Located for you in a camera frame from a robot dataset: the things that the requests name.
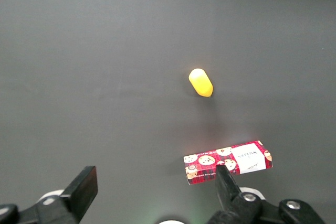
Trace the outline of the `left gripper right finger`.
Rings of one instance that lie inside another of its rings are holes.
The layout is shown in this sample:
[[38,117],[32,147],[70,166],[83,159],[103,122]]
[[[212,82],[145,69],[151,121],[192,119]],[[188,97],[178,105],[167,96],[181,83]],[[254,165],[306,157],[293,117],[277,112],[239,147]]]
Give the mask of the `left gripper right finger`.
[[208,224],[258,223],[262,210],[260,197],[242,192],[225,165],[216,166],[215,185],[222,210],[214,213]]

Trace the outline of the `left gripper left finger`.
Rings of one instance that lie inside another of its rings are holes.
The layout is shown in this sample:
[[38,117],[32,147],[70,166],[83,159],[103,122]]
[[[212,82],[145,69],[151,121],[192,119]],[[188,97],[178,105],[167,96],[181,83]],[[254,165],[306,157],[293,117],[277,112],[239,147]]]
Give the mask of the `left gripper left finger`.
[[97,193],[97,169],[86,166],[65,189],[41,196],[35,205],[37,223],[79,223]]

